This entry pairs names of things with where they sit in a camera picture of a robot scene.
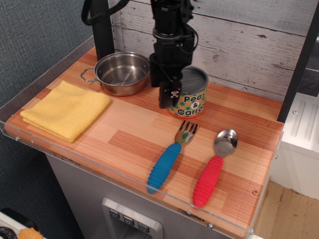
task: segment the blue handle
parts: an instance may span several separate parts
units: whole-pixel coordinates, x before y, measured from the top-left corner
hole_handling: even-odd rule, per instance
[[[180,150],[181,145],[179,143],[173,143],[165,150],[150,173],[148,185],[157,189],[163,185],[180,153]],[[148,187],[148,192],[154,193],[155,190]]]

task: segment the wooden floor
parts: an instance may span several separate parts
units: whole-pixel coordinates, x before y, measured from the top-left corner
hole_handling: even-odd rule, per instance
[[[270,182],[255,235],[263,239],[319,239],[319,201]]]

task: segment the pot handle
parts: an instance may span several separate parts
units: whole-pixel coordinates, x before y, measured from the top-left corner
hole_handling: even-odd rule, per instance
[[[82,72],[82,74],[81,74],[82,79],[85,80],[86,82],[94,82],[94,81],[100,82],[98,79],[88,80],[88,79],[86,79],[86,78],[84,77],[85,72],[87,72],[87,71],[93,71],[93,70],[94,70],[94,68],[87,68],[87,69],[85,69],[85,70]]]

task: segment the gray cabinet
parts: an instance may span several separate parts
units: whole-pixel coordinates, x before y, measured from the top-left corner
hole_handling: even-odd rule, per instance
[[[194,219],[143,198],[76,165],[50,155],[47,155],[47,158],[85,239],[131,239],[132,235],[137,239],[158,238],[155,234],[152,236],[152,231],[141,233],[138,227],[131,227],[123,220],[108,214],[109,208],[105,205],[110,204],[105,204],[106,199],[120,205],[122,209],[131,210],[130,213],[135,212],[153,220],[152,223],[158,222],[162,226],[164,239],[229,238]],[[119,211],[121,217],[125,214],[122,209],[118,209],[119,207],[110,208]],[[140,220],[132,214],[126,216],[132,217],[135,223]],[[140,220],[140,223],[148,226],[148,221]]]

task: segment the fork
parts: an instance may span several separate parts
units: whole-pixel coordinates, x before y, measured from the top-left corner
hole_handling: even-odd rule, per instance
[[[198,124],[184,120],[175,136],[175,143],[165,150],[153,167],[148,179],[149,186],[159,189],[163,185],[181,151],[181,146],[194,137],[197,128]],[[154,193],[155,190],[148,187],[148,192]]]

